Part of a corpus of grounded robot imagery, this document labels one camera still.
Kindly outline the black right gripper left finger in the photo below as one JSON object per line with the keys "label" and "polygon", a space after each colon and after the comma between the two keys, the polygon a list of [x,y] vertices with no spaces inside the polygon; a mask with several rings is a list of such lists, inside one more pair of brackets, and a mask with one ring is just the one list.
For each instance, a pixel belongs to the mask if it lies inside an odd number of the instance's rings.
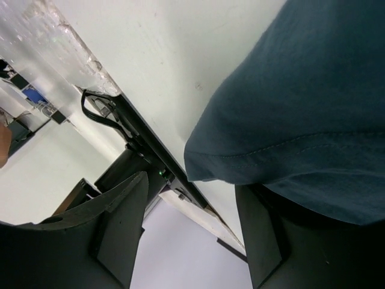
{"label": "black right gripper left finger", "polygon": [[1,224],[2,288],[129,288],[149,181],[138,172],[39,224]]}

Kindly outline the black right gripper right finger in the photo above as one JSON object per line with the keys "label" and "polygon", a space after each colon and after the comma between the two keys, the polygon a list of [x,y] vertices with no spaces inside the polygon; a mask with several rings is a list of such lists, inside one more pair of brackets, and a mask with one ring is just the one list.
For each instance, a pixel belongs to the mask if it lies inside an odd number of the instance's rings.
{"label": "black right gripper right finger", "polygon": [[235,195],[254,288],[384,287],[384,222],[341,222],[259,184]]}

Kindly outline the blue-grey t-shirt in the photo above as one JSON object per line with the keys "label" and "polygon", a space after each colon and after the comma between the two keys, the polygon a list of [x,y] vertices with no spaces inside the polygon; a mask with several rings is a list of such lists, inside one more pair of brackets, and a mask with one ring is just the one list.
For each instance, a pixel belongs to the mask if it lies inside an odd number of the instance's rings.
{"label": "blue-grey t-shirt", "polygon": [[262,184],[356,225],[384,219],[384,2],[287,1],[217,88],[190,181]]}

